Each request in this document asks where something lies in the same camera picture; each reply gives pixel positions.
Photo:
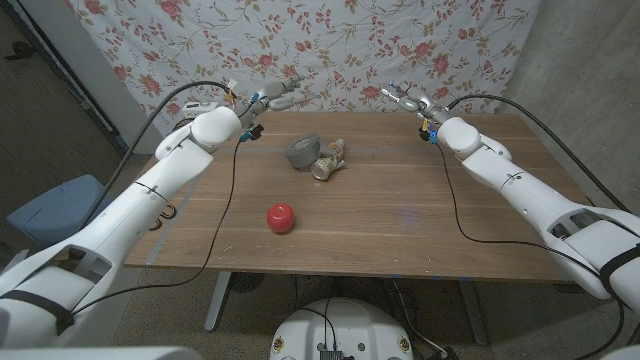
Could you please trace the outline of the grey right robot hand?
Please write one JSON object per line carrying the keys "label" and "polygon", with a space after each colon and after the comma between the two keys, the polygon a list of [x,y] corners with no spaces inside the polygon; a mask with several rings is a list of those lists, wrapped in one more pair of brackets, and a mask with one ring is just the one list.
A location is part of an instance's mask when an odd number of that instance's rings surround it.
{"label": "grey right robot hand", "polygon": [[452,115],[444,107],[419,89],[412,87],[403,89],[400,85],[389,81],[382,87],[381,93],[400,109],[421,115],[436,123],[443,124],[452,118]]}

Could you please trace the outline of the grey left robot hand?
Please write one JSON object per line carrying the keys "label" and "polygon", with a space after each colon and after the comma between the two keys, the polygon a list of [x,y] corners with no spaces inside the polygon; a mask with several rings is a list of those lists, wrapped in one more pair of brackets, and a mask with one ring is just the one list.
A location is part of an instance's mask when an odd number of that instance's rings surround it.
{"label": "grey left robot hand", "polygon": [[295,75],[264,85],[249,100],[241,102],[234,113],[242,122],[251,122],[267,110],[282,111],[317,98],[315,93],[300,90],[304,76]]}

